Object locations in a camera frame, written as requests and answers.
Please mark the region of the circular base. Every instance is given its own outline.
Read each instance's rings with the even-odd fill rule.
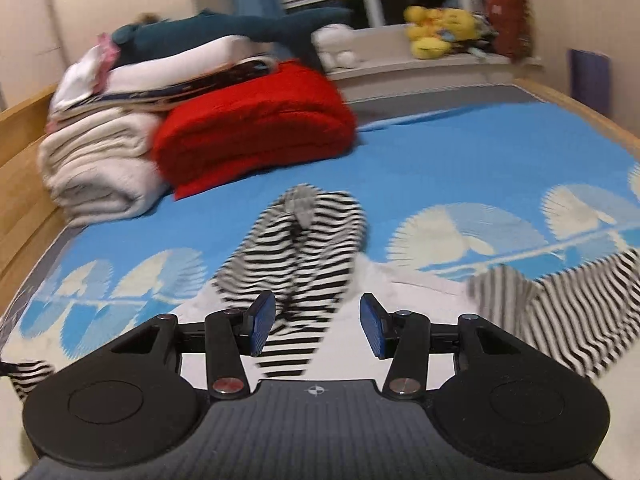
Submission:
[[[176,446],[196,423],[194,389],[146,356],[89,364],[60,371],[27,398],[24,429],[42,454],[89,468],[133,465]]]
[[[433,407],[443,436],[462,453],[519,472],[586,462],[609,427],[606,400],[588,380],[513,358],[492,356],[491,367],[450,378]]]

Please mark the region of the white folded blanket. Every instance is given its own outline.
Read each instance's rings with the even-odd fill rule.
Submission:
[[[151,149],[162,123],[159,114],[130,113],[108,108],[50,134],[38,148],[38,168],[44,183],[61,168],[71,171],[104,158],[136,157]]]
[[[108,73],[104,94],[131,94],[188,83],[194,78],[228,70],[244,59],[255,56],[260,48],[244,36],[225,36],[175,56],[125,65]],[[63,78],[49,115],[55,118],[64,110],[92,95],[97,59],[92,51],[70,67]]]
[[[63,166],[48,184],[72,227],[142,215],[168,189],[146,158],[106,158],[72,170]]]

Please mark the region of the bed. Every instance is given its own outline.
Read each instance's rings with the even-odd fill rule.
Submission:
[[[443,297],[497,264],[535,278],[640,244],[640,141],[530,80],[351,102],[360,145],[345,158],[257,174],[178,202],[167,197],[142,218],[85,231],[65,227],[36,172],[50,94],[0,116],[0,305],[7,306],[0,348],[7,360],[31,353],[61,367],[155,314],[179,312],[264,207],[301,182],[351,192],[369,221],[367,258],[414,273],[412,283],[396,280],[400,287],[435,276],[429,283],[439,283]],[[600,220],[597,229],[572,227],[566,209],[576,201]],[[351,372],[345,366],[341,373]],[[636,480],[640,470],[632,444],[640,406],[628,387],[639,374],[636,345],[597,381],[612,423],[596,464],[613,480]],[[34,457],[18,437],[20,402],[8,381],[0,399],[8,406],[0,431],[0,478],[7,480]]]

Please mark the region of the stuffed shark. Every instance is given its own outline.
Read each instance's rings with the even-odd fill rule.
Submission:
[[[347,24],[349,9],[325,7],[301,10],[282,18],[231,16],[203,10],[176,21],[131,23],[111,35],[120,48],[115,67],[174,56],[224,36],[246,36],[255,43],[279,43],[306,66],[324,72],[312,43],[312,34],[330,23]]]

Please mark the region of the metal screw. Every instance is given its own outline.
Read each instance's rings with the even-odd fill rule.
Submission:
[[[236,377],[222,377],[213,383],[213,389],[219,394],[236,394],[244,388],[244,381]]]
[[[398,395],[412,395],[420,390],[420,383],[415,379],[394,379],[389,383],[389,389]]]

